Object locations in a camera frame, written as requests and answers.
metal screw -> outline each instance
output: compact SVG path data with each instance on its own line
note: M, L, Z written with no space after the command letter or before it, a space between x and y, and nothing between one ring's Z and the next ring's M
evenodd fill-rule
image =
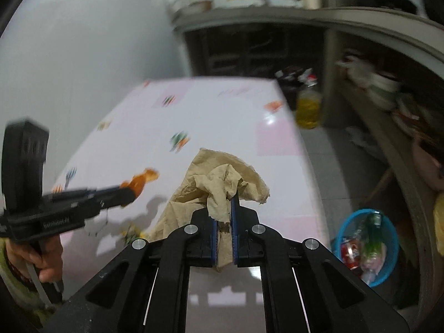
M307 239L306 247L311 250L319 248L319 242L316 239Z
M256 234L262 234L265 232L265 227L262 224L256 224L255 226L251 227L251 231Z
M131 244L131 246L137 250L145 248L145 245L147 245L147 242L143 239L136 239L133 241L133 244Z
M187 234L194 234L199 230L199 228L193 224L189 224L183 230L185 230L185 233Z

finger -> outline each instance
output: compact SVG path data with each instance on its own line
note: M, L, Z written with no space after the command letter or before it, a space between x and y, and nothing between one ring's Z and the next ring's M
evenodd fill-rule
M39 273L39 280L42 283L59 281L61 279L62 279L62 269L61 268L43 269Z
M16 244L11 242L11 248L14 254L34 264L36 267L42 265L42 257L29 244Z
M41 269L59 267L63 265L62 255L58 253L49 253L42 256Z
M61 252L63 251L62 243L60 241L60 236L55 235L54 237L50 237L43 242L43 251L45 253L49 253L52 251Z

sleeve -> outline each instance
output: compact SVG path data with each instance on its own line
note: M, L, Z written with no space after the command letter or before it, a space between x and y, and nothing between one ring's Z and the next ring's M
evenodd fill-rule
M26 317L36 326L41 328L54 314L58 307L45 307L37 291L26 287L10 270L7 264L5 240L0 238L0 276L3 279L9 293L17 305L23 310Z

bracelet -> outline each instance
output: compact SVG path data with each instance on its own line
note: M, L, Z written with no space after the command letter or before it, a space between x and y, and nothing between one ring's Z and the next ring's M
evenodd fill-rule
M12 273L15 279L20 281L26 288L28 288L32 292L36 292L36 286L32 282L31 279L26 278L15 266L9 261L9 258L7 257L6 253L6 247L4 248L4 257L6 260L6 265L9 268L9 271Z

blue gripper pad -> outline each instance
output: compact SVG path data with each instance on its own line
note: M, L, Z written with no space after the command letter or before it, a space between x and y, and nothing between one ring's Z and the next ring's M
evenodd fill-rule
M238 248L239 248L239 242L238 242L238 227L237 227L237 222L236 222L236 200L238 200L239 197L236 194L232 199L231 199L231 242L233 245L233 261L235 264L238 263L238 258L239 258L239 254L238 254Z
M213 220L213 234L211 235L211 260L216 266L218 259L218 222Z

